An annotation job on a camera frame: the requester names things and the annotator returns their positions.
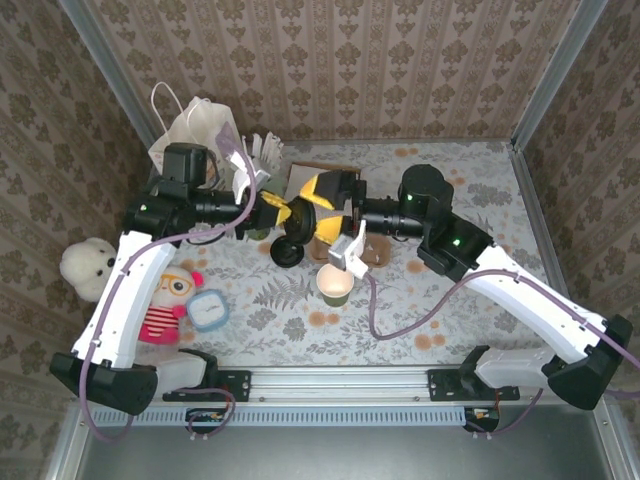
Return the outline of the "brown pulp cup carrier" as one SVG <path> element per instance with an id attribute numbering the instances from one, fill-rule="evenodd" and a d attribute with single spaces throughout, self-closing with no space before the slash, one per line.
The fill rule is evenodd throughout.
<path id="1" fill-rule="evenodd" d="M 328 262 L 329 246 L 314 238 L 307 246 L 309 259 L 316 264 Z M 370 268 L 382 268 L 391 258 L 391 244 L 387 237 L 377 234 L 366 237 L 365 247 L 361 260 Z"/>

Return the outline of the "white printed paper bag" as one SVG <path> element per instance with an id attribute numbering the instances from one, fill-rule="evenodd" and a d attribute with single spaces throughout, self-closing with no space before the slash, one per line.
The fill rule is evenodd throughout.
<path id="1" fill-rule="evenodd" d="M 179 109 L 178 115 L 169 125 L 166 125 L 156 106 L 156 100 L 159 98 L 158 90 L 161 87 L 168 91 Z M 163 131 L 148 150 L 149 157 L 159 173 L 163 168 L 165 148 L 170 143 L 182 142 L 203 145 L 220 158 L 222 154 L 216 143 L 216 137 L 222 128 L 229 124 L 232 139 L 238 145 L 242 144 L 232 110 L 227 105 L 212 102 L 209 98 L 195 96 L 186 107 L 183 107 L 166 82 L 158 82 L 154 85 L 150 95 L 150 104 Z"/>

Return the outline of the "brown cardboard napkin box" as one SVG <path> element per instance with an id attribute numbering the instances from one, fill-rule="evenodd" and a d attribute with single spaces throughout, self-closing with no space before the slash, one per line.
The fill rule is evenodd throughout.
<path id="1" fill-rule="evenodd" d="M 313 162 L 293 162 L 292 164 L 298 164 L 298 165 L 303 165 L 303 166 L 320 168 L 320 169 L 323 169 L 324 172 L 334 171 L 334 170 L 352 171 L 355 174 L 355 178 L 356 179 L 360 179 L 361 171 L 360 171 L 359 168 L 355 168 L 355 167 L 347 167 L 347 166 L 340 166 L 340 165 L 333 165 L 333 164 L 313 163 Z"/>

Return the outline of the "white teddy bear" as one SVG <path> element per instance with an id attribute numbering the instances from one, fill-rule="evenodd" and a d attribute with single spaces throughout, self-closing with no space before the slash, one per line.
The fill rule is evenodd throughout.
<path id="1" fill-rule="evenodd" d="M 60 273 L 82 300 L 96 303 L 107 285 L 116 254 L 116 249 L 106 240 L 88 238 L 64 251 Z"/>

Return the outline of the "pink striped plush doll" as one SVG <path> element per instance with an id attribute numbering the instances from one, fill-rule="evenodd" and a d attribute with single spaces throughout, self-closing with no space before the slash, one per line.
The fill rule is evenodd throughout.
<path id="1" fill-rule="evenodd" d="M 145 314 L 138 340 L 154 345 L 176 345 L 186 305 L 204 284 L 200 272 L 169 266 L 161 274 Z"/>

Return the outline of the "blue white alarm clock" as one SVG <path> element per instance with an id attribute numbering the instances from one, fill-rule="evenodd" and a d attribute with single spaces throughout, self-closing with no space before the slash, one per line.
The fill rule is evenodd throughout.
<path id="1" fill-rule="evenodd" d="M 186 304 L 187 316 L 198 332 L 223 327 L 229 319 L 229 305 L 219 290 L 207 290 L 193 296 Z"/>

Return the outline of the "floral tablecloth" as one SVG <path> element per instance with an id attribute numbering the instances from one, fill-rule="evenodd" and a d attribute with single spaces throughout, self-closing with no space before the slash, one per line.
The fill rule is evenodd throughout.
<path id="1" fill-rule="evenodd" d="M 283 163 L 356 167 L 373 198 L 395 197 L 403 172 L 431 164 L 454 187 L 456 214 L 488 232 L 538 278 L 545 272 L 506 143 L 364 144 L 288 147 Z M 316 286 L 318 265 L 304 259 L 282 269 L 271 240 L 226 237 L 183 244 L 174 263 L 204 276 L 230 309 L 210 332 L 181 324 L 180 344 L 215 355 L 224 366 L 357 366 L 458 363 L 478 345 L 528 349 L 541 339 L 501 307 L 417 258 L 413 240 L 393 242 L 389 263 L 358 281 L 348 302 L 328 306 Z"/>

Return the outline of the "grey metal sheet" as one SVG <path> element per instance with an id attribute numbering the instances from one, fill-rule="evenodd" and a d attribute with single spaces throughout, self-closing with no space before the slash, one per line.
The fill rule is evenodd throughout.
<path id="1" fill-rule="evenodd" d="M 93 438 L 76 409 L 45 480 L 640 480 L 640 452 L 618 407 L 549 402 L 512 430 L 460 427 L 230 427 L 193 440 L 180 427 Z"/>

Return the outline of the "aluminium table rear rail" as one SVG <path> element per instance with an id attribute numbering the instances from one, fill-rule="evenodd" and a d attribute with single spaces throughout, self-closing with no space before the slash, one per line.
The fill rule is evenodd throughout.
<path id="1" fill-rule="evenodd" d="M 364 145 L 364 144 L 449 144 L 449 143 L 506 143 L 513 145 L 510 138 L 423 138 L 423 139 L 344 139 L 344 140 L 286 140 L 284 145 L 288 147 L 313 147 L 322 145 Z"/>

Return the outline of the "aluminium table side rail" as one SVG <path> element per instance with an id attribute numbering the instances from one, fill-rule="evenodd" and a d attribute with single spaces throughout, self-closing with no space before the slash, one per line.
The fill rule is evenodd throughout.
<path id="1" fill-rule="evenodd" d="M 586 357 L 585 348 L 595 345 L 598 337 L 583 328 L 588 311 L 569 299 L 524 155 L 515 149 L 509 155 L 546 274 L 546 280 L 540 281 L 526 272 L 511 283 L 518 305 L 515 316 L 540 336 L 553 354 L 572 364 Z"/>

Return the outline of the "aluminium frame post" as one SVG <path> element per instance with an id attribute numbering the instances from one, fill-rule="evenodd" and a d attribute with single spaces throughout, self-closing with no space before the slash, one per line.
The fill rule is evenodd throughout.
<path id="1" fill-rule="evenodd" d="M 146 148 L 156 140 L 156 128 L 150 119 L 146 103 L 135 92 L 134 85 L 125 72 L 124 64 L 117 58 L 116 50 L 107 39 L 106 31 L 99 25 L 98 17 L 91 12 L 86 0 L 59 0 L 71 23 L 99 67 L 118 103 Z"/>
<path id="2" fill-rule="evenodd" d="M 516 151 L 523 150 L 531 140 L 607 3 L 608 0 L 580 0 L 511 136 Z"/>

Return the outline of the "aluminium mounting rail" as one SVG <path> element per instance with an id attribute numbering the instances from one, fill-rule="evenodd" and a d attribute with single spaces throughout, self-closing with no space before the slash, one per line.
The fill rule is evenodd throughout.
<path id="1" fill-rule="evenodd" d="M 256 367 L 241 406 L 418 406 L 431 402 L 433 365 Z"/>

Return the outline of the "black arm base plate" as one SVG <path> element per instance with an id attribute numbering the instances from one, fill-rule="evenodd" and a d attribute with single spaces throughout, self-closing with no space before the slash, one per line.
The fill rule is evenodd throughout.
<path id="1" fill-rule="evenodd" d="M 225 402 L 228 397 L 220 393 L 203 393 L 206 388 L 218 388 L 230 392 L 237 402 L 247 402 L 251 389 L 251 372 L 249 370 L 218 370 L 208 373 L 203 381 L 195 387 L 196 393 L 170 392 L 164 394 L 165 402 Z"/>
<path id="2" fill-rule="evenodd" d="M 427 371 L 427 379 L 430 399 L 434 402 L 520 399 L 518 387 L 496 389 L 485 384 L 475 373 L 462 374 L 456 369 L 430 369 Z"/>

